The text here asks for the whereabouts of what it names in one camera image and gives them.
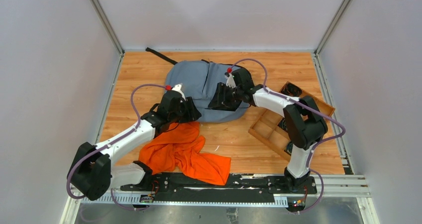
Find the blue grey backpack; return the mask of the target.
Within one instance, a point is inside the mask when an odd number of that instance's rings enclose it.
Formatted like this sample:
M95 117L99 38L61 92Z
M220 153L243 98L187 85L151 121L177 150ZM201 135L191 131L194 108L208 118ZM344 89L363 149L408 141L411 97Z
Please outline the blue grey backpack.
M151 52L173 65L166 76L165 84L170 86L182 84L182 91L186 96L192 97L193 103L202 115L198 122L222 123L233 121L241 118L249 108L249 104L244 102L240 102L239 107L234 111L219 111L208 108L218 83L226 83L226 77L223 73L231 66L230 64L206 60L179 62L149 47L145 48L145 51Z

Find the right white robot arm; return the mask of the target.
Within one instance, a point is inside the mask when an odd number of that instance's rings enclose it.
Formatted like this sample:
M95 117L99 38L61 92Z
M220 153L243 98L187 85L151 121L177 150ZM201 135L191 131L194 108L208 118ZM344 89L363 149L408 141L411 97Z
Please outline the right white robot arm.
M265 108L284 118L288 137L293 143L291 159L284 171L284 186L291 193L298 192L311 172L312 149L328 131L328 116L320 112L311 96L299 98L274 92L264 85L255 85L247 69L228 68L227 81L217 84L208 107L235 111L241 103Z

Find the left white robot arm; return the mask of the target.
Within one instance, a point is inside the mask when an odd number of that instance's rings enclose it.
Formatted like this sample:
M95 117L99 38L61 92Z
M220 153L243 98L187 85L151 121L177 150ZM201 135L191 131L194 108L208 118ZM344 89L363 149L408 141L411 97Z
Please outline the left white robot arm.
M161 101L120 134L97 144L85 142L75 154L66 180L67 193L73 199L99 199L108 190L134 184L146 191L152 186L152 171L140 161L116 166L116 162L141 144L149 143L169 130L170 125L196 121L201 117L191 97L179 91L167 91ZM71 187L81 192L72 193Z

